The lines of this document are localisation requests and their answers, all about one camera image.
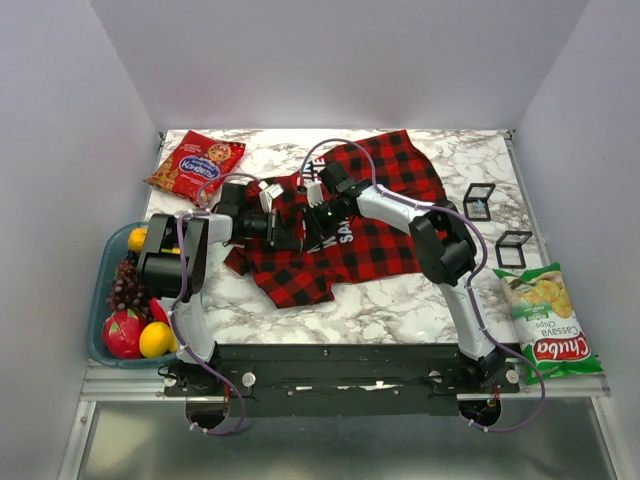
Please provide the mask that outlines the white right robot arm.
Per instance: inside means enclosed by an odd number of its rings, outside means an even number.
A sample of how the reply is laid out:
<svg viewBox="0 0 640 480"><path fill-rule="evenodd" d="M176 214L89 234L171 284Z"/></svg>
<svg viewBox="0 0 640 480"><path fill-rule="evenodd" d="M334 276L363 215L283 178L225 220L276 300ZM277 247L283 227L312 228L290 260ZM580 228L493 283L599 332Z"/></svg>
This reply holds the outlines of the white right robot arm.
<svg viewBox="0 0 640 480"><path fill-rule="evenodd" d="M483 333L483 313L469 280L476 268L476 246L463 218L452 203L410 199L370 180L356 181L342 165L332 163L318 182L299 180L297 190L307 195L304 209L306 242L317 246L349 216L383 222L412 238L422 274L445 297L458 335L460 379L480 392L496 380L487 358L493 350Z"/></svg>

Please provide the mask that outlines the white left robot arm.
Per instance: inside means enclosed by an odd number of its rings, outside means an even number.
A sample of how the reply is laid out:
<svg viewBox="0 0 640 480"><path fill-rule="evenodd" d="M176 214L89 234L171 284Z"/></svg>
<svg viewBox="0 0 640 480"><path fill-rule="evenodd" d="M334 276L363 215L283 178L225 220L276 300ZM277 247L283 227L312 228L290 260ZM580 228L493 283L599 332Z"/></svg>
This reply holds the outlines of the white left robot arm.
<svg viewBox="0 0 640 480"><path fill-rule="evenodd" d="M222 380L220 368L211 363L216 342L201 299L208 247L253 239L270 250L300 252L303 246L273 206L283 187L259 182L256 208L247 201L248 190L247 185L226 183L214 206L153 215L137 263L138 279L166 312L178 342L177 358L193 364L187 382L201 395L214 393Z"/></svg>

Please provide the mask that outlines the red black plaid shirt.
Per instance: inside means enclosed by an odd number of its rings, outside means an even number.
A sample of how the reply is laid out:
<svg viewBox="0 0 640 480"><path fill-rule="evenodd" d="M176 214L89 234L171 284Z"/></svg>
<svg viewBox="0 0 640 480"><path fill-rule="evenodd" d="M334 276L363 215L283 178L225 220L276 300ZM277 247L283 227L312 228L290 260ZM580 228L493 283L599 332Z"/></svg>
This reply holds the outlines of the red black plaid shirt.
<svg viewBox="0 0 640 480"><path fill-rule="evenodd" d="M295 236L305 237L301 209L306 197L296 192L299 177L315 181L329 163L339 162L356 180L378 184L419 201L445 196L442 182L427 156L404 130L337 145L309 161L302 173L274 178L284 193L274 206ZM410 236L380 221L350 217L319 246L302 253L270 250L258 240L233 248L225 265L249 275L278 308L313 305L334 298L334 284L357 284L419 270Z"/></svg>

